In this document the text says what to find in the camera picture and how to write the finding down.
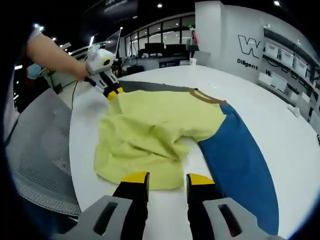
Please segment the wall logo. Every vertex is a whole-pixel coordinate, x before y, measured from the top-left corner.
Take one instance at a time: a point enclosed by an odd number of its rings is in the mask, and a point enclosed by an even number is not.
[[[254,58],[259,59],[258,57],[258,47],[261,43],[261,41],[257,42],[252,37],[249,37],[248,39],[246,36],[238,35],[239,44],[241,48],[241,52],[246,55],[252,55]]]
[[[249,68],[258,70],[258,66],[253,65],[253,64],[251,64],[251,63],[248,63],[248,62],[246,62],[246,60],[243,60],[243,59],[240,59],[240,58],[237,59],[236,63],[237,63],[237,64],[241,64],[241,65],[243,65],[243,66],[246,67],[246,68],[249,67]]]

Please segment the shelf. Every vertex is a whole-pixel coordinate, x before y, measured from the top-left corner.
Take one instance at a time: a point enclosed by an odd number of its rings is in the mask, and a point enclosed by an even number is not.
[[[313,86],[313,84],[312,84],[310,81],[308,81],[308,80],[305,79],[304,77],[301,77],[301,76],[297,73],[297,71],[296,71],[292,66],[288,66],[288,65],[284,64],[279,58],[276,58],[276,57],[274,57],[274,56],[271,56],[271,55],[269,55],[269,54],[267,54],[267,53],[265,53],[265,52],[263,52],[263,57],[266,58],[266,59],[270,59],[270,60],[272,60],[272,61],[274,61],[274,62],[277,62],[277,63],[280,64],[281,66],[283,66],[283,67],[289,69],[291,72],[294,72],[295,74],[297,74],[297,76],[298,76],[301,80],[303,80],[303,82],[305,82],[307,85],[309,85],[309,87],[312,88],[312,90],[313,90],[316,94],[319,95],[319,92],[320,92],[320,91],[319,91],[315,86]]]
[[[279,91],[278,89],[276,89],[275,87],[268,85],[262,81],[259,81],[257,83],[258,86],[264,88],[265,90],[269,91],[270,93],[276,95],[278,98],[280,98],[282,101],[286,102],[287,104],[290,104],[292,106],[296,106],[296,103],[293,102],[289,96],[287,96],[286,94],[284,94],[282,91]]]
[[[304,60],[306,60],[309,64],[314,65],[315,67],[320,67],[320,63],[318,62],[318,60],[316,58],[314,58],[311,54],[309,54],[308,52],[306,52],[301,46],[299,46],[298,44],[290,41],[289,39],[287,39],[286,37],[282,36],[281,34],[270,30],[269,28],[264,28],[264,36],[276,41],[279,44],[282,44],[283,46],[291,49],[292,51],[294,51],[296,54],[298,54],[301,58],[303,58]]]

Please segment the chair backrest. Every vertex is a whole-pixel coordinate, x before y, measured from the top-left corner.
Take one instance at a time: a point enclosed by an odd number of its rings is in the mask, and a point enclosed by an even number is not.
[[[196,59],[196,64],[200,66],[207,66],[211,53],[205,51],[195,51],[193,58]]]
[[[320,135],[320,115],[316,111],[312,111],[310,125]]]
[[[81,213],[69,160],[71,109],[50,88],[19,116],[6,154],[18,193],[58,213]]]

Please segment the storage box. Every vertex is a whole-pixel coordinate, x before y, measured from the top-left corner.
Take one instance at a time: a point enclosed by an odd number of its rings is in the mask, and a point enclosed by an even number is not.
[[[285,80],[283,77],[279,76],[274,72],[271,73],[271,77],[272,77],[271,85],[284,93],[288,84],[287,80]]]
[[[262,73],[260,72],[259,73],[259,77],[258,77],[258,81],[259,82],[262,82],[266,85],[269,85],[271,86],[271,83],[272,83],[272,77],[270,77],[269,75],[265,74],[265,73]]]
[[[310,97],[304,92],[301,93],[301,98],[305,100],[307,103],[310,103]]]
[[[300,77],[302,78],[306,77],[308,66],[297,57],[294,58],[293,67],[296,73],[300,75]]]
[[[295,92],[293,92],[293,91],[290,90],[289,98],[290,98],[290,100],[291,100],[292,102],[294,102],[294,103],[296,104],[296,103],[297,103],[297,100],[298,100],[298,95],[297,95]]]
[[[265,42],[264,52],[274,58],[278,57],[279,48],[269,42]]]
[[[280,53],[281,53],[281,62],[283,62],[285,65],[289,67],[292,67],[294,65],[294,56],[284,49],[280,49]]]

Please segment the office desk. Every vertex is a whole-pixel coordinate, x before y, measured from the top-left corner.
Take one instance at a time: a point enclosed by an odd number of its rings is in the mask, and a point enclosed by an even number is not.
[[[151,57],[144,57],[144,58],[138,58],[132,57],[126,61],[126,64],[124,65],[124,68],[132,66],[132,65],[140,65],[144,67],[145,71],[159,69],[161,67],[161,64],[164,62],[173,62],[173,61],[181,61],[181,60],[188,60],[189,58],[186,56],[171,56],[171,57],[157,57],[157,56],[151,56]]]
[[[316,132],[302,117],[296,118],[284,101],[249,81],[204,66],[167,67],[122,80],[199,88],[227,100],[250,130],[271,173],[279,208],[278,234],[289,238],[303,223],[320,190],[320,147]],[[112,195],[117,187],[98,177],[93,168],[98,122],[107,109],[106,99],[94,89],[75,98],[73,104],[70,165],[82,211],[103,195]],[[184,160],[184,173],[211,177],[199,147],[190,139],[185,142],[190,153]],[[144,239],[191,240],[187,209],[186,186],[150,191]]]

